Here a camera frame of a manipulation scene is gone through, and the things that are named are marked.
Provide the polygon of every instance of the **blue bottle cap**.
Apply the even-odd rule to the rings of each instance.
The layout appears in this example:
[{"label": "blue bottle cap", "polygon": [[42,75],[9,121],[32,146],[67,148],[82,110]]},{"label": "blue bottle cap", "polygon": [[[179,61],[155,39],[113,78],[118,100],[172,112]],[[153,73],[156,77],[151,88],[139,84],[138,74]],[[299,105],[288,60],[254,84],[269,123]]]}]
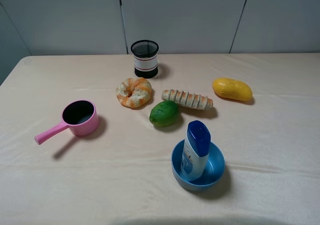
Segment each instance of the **blue bottle cap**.
[{"label": "blue bottle cap", "polygon": [[198,120],[192,121],[188,125],[186,135],[199,157],[209,154],[211,135],[206,125]]}]

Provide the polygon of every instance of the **donut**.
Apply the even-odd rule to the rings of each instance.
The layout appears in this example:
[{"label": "donut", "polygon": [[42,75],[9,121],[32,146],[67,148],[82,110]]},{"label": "donut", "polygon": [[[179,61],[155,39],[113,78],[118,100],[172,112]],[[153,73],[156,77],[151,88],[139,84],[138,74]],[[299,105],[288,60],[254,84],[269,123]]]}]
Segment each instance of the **donut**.
[{"label": "donut", "polygon": [[150,100],[152,87],[150,82],[143,77],[128,78],[116,88],[115,93],[122,106],[134,109]]}]

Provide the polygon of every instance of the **toy food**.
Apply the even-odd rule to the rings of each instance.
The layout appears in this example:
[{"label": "toy food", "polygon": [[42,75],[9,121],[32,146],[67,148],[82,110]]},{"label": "toy food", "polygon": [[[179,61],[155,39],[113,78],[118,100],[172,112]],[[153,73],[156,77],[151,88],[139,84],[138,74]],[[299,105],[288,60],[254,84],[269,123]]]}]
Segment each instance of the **toy food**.
[{"label": "toy food", "polygon": [[138,108],[151,98],[152,87],[150,82],[141,77],[128,78],[116,88],[116,98],[128,108]]},{"label": "toy food", "polygon": [[179,117],[178,105],[173,101],[162,101],[150,112],[149,120],[157,127],[167,127]]},{"label": "toy food", "polygon": [[212,83],[214,92],[226,99],[249,101],[252,99],[251,88],[242,81],[231,78],[217,78]]},{"label": "toy food", "polygon": [[164,90],[161,96],[162,100],[173,101],[180,106],[197,109],[208,110],[213,107],[214,102],[207,96],[201,96],[198,94],[189,94],[189,92],[178,90]]}]

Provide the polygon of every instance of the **white bottle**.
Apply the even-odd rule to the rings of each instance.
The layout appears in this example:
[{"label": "white bottle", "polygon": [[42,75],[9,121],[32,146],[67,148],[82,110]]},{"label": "white bottle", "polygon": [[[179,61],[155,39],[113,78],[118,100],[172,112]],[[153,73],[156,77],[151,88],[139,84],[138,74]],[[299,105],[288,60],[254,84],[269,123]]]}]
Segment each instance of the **white bottle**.
[{"label": "white bottle", "polygon": [[209,157],[211,135],[206,125],[192,121],[188,125],[181,160],[181,171],[186,180],[200,178]]}]

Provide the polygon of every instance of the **mango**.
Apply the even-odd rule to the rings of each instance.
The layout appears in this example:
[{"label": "mango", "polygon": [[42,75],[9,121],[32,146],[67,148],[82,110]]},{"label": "mango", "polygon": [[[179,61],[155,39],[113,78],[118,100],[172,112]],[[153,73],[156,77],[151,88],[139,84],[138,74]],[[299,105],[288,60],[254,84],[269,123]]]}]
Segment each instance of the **mango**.
[{"label": "mango", "polygon": [[240,101],[249,101],[252,99],[251,88],[244,82],[231,78],[217,78],[212,83],[212,89],[217,95],[226,99]]}]

